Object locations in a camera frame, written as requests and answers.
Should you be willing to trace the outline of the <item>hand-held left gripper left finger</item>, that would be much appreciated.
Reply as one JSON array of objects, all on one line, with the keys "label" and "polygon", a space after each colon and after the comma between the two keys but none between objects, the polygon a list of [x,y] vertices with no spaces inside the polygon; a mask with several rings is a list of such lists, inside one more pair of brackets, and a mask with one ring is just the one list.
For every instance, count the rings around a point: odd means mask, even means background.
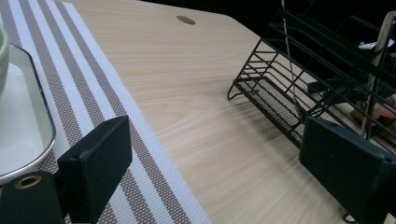
[{"label": "hand-held left gripper left finger", "polygon": [[73,222],[98,221],[132,160],[127,116],[102,122],[58,159]]}]

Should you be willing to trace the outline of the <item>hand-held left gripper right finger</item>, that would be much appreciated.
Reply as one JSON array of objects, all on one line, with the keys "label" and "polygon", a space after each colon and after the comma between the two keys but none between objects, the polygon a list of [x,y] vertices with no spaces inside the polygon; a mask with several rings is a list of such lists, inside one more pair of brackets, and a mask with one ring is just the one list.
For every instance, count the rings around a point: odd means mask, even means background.
[{"label": "hand-held left gripper right finger", "polygon": [[325,119],[305,121],[300,163],[359,224],[396,216],[396,156]]}]

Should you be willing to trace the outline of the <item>silver metal utensil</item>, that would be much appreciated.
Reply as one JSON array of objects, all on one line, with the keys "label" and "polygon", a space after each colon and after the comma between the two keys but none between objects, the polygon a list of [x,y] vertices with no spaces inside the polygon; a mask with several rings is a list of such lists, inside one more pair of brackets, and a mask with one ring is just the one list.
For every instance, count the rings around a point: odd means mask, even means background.
[{"label": "silver metal utensil", "polygon": [[[372,64],[381,67],[386,56],[390,36],[396,19],[396,10],[388,12],[382,22],[380,32],[376,41]],[[365,101],[365,117],[361,125],[362,135],[369,140],[372,135],[372,124],[374,121],[375,95],[378,88],[378,77],[373,73],[368,76],[368,93]]]}]

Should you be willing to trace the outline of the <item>striped woven placemat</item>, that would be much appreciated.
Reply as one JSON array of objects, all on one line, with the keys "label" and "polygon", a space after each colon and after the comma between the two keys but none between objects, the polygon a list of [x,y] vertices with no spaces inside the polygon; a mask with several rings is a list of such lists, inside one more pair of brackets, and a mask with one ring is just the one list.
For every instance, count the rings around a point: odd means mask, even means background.
[{"label": "striped woven placemat", "polygon": [[54,0],[0,0],[0,25],[33,59],[56,137],[57,159],[107,119],[130,119],[133,161],[97,224],[211,224],[76,8]]}]

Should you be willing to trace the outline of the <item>white rectangular tray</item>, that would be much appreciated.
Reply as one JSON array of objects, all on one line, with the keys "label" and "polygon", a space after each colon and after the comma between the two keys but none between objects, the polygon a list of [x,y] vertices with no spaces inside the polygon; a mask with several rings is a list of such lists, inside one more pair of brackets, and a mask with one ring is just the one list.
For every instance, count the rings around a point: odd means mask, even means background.
[{"label": "white rectangular tray", "polygon": [[12,45],[7,81],[0,94],[0,187],[35,170],[51,151],[55,135],[33,59]]}]

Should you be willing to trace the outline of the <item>green bowl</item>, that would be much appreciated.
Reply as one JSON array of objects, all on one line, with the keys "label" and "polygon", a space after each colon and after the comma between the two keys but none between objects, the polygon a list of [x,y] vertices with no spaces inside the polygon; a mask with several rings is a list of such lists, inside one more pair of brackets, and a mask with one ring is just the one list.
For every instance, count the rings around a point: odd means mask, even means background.
[{"label": "green bowl", "polygon": [[9,39],[6,29],[0,25],[0,94],[3,92],[9,63]]}]

